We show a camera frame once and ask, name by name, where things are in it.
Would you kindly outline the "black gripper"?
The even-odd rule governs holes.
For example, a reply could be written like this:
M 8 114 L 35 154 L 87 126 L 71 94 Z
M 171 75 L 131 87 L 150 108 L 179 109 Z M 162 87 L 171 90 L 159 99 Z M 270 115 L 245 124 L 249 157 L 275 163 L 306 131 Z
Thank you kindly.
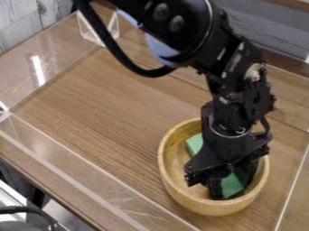
M 267 143 L 271 140 L 269 131 L 253 133 L 247 128 L 242 134 L 223 129 L 215 123 L 214 107 L 209 103 L 202 107 L 202 136 L 213 150 L 217 162 L 235 168 L 238 189 L 246 189 L 254 178 L 259 166 L 259 159 L 269 154 Z M 219 178 L 206 181 L 211 200 L 223 199 Z

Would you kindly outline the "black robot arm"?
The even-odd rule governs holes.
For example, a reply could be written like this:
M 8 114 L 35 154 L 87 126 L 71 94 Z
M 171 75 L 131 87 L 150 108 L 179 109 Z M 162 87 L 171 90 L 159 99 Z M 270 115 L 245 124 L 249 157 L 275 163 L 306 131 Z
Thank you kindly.
M 156 69 L 140 68 L 120 49 L 92 7 L 73 0 L 122 65 L 147 78 L 182 67 L 206 76 L 213 100 L 202 107 L 202 147 L 185 164 L 185 180 L 209 189 L 213 200 L 238 197 L 249 188 L 259 159 L 269 154 L 266 114 L 277 101 L 266 79 L 262 52 L 229 26 L 214 0 L 107 0 L 143 31 Z

